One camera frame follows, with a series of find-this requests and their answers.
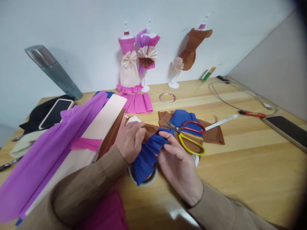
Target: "red scissors handle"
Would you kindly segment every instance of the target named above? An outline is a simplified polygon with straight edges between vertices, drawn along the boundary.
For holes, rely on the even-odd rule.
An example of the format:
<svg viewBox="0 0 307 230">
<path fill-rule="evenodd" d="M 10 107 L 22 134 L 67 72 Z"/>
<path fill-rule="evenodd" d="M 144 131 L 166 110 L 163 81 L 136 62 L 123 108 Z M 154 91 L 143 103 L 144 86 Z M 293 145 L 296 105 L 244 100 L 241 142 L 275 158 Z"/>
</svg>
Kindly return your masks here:
<svg viewBox="0 0 307 230">
<path fill-rule="evenodd" d="M 196 129 L 192 129 L 192 128 L 189 128 L 189 127 L 184 127 L 184 125 L 186 125 L 186 124 L 188 124 L 188 123 L 193 123 L 193 124 L 198 125 L 198 126 L 202 129 L 202 131 L 198 131 L 198 130 L 196 130 Z M 206 128 L 205 128 L 202 124 L 198 123 L 197 121 L 186 121 L 186 122 L 183 123 L 182 125 L 183 125 L 183 127 L 181 127 L 181 129 L 191 130 L 191 131 L 194 131 L 194 132 L 196 132 L 196 133 L 205 133 L 205 131 L 206 131 Z"/>
</svg>

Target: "paper fan rosette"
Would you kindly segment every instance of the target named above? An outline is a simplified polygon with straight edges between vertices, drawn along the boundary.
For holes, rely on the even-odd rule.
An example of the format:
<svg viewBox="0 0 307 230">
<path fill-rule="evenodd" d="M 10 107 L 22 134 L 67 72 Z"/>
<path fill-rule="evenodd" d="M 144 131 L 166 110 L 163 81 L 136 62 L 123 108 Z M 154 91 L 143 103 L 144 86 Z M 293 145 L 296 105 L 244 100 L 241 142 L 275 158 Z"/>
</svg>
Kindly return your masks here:
<svg viewBox="0 0 307 230">
<path fill-rule="evenodd" d="M 184 67 L 183 59 L 181 57 L 177 57 L 173 61 L 173 67 L 176 71 L 181 71 Z"/>
<path fill-rule="evenodd" d="M 137 59 L 137 53 L 133 50 L 132 52 L 128 51 L 122 58 L 122 62 L 126 68 L 132 68 L 135 66 Z"/>
<path fill-rule="evenodd" d="M 140 65 L 148 67 L 157 60 L 158 52 L 154 46 L 144 46 L 138 51 Z"/>
</svg>

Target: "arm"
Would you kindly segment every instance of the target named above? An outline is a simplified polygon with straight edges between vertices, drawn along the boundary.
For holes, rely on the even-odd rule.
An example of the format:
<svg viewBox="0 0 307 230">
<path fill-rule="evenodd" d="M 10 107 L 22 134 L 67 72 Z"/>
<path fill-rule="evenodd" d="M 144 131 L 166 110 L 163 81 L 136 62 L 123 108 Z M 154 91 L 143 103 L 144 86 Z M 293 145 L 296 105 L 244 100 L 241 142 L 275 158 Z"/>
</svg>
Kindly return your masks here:
<svg viewBox="0 0 307 230">
<path fill-rule="evenodd" d="M 276 229 L 237 201 L 220 194 L 197 174 L 195 160 L 188 155 L 173 135 L 159 132 L 167 138 L 160 150 L 159 166 L 173 188 L 187 203 L 189 213 L 206 229 Z"/>
<path fill-rule="evenodd" d="M 71 229 L 88 217 L 108 188 L 141 151 L 145 124 L 129 123 L 116 146 L 100 160 L 62 179 L 19 225 L 19 229 Z"/>
</svg>

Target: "gray water bottle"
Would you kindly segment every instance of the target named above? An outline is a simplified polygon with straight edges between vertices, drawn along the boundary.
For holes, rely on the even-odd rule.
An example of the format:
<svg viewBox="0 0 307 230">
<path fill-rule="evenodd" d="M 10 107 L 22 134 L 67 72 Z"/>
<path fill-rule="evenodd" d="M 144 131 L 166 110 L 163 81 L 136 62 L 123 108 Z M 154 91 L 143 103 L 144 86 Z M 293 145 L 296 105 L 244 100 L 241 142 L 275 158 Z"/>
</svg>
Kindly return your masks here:
<svg viewBox="0 0 307 230">
<path fill-rule="evenodd" d="M 46 47 L 43 45 L 31 46 L 26 48 L 25 52 L 68 96 L 75 100 L 82 97 L 78 87 Z"/>
</svg>

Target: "black phone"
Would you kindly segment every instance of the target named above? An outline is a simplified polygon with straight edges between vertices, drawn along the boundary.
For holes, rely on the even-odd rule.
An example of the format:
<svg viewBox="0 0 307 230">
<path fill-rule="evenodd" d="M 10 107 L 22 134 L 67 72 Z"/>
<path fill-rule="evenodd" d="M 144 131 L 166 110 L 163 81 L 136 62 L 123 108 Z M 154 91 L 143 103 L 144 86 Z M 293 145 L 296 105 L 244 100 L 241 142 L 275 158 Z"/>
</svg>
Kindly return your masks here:
<svg viewBox="0 0 307 230">
<path fill-rule="evenodd" d="M 307 131 L 282 116 L 265 117 L 262 120 L 288 141 L 307 153 Z"/>
<path fill-rule="evenodd" d="M 49 113 L 39 125 L 39 129 L 48 128 L 62 121 L 61 111 L 68 110 L 74 106 L 74 101 L 67 99 L 58 99 L 52 106 Z"/>
</svg>

